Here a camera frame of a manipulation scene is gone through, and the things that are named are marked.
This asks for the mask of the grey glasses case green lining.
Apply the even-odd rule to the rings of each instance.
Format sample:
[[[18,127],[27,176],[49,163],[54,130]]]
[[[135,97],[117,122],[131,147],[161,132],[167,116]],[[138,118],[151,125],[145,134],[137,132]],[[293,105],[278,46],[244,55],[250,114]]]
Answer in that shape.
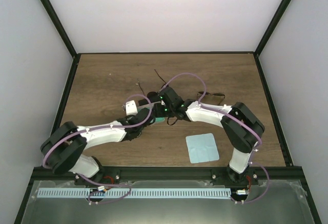
[[[162,100],[160,100],[158,102],[155,102],[155,103],[160,103],[160,104],[164,105],[164,103],[163,103]],[[148,103],[146,99],[141,99],[141,100],[138,101],[138,111],[140,111],[140,110],[142,110],[144,108],[147,108],[148,110],[151,110],[151,115],[150,115],[150,118],[148,120],[149,122],[150,121],[155,121],[155,123],[164,122],[165,121],[165,118],[156,118],[156,117],[154,117],[154,114],[152,112],[152,108],[153,108],[153,105],[155,103],[152,103],[152,102],[151,103]]]

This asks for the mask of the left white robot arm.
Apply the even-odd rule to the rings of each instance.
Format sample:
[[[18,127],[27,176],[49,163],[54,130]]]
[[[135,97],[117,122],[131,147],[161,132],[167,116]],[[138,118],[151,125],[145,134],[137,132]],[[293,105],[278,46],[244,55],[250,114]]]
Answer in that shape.
[[[98,145],[138,138],[154,120],[153,112],[143,108],[135,115],[99,126],[83,127],[71,121],[65,122],[41,145],[42,166],[51,169],[55,175],[77,173],[93,185],[99,185],[105,178],[101,163],[94,156],[83,155],[83,152]]]

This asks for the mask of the gold-trimmed black sunglasses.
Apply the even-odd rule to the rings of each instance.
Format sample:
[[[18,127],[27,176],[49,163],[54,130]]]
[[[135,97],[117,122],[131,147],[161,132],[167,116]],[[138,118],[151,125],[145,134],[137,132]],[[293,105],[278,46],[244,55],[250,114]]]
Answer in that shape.
[[[206,92],[203,98],[201,99],[201,102],[204,104],[220,106],[221,103],[224,101],[225,97],[226,96],[223,93]]]

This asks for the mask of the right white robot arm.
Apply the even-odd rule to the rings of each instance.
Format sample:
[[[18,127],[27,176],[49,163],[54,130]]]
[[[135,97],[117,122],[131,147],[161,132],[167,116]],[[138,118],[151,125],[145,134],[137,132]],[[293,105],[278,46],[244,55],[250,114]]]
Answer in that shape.
[[[227,169],[228,180],[235,185],[245,180],[252,154],[262,144],[265,127],[244,103],[216,106],[195,99],[184,100],[171,87],[165,87],[151,97],[151,102],[156,116],[203,122],[223,128],[233,146]]]

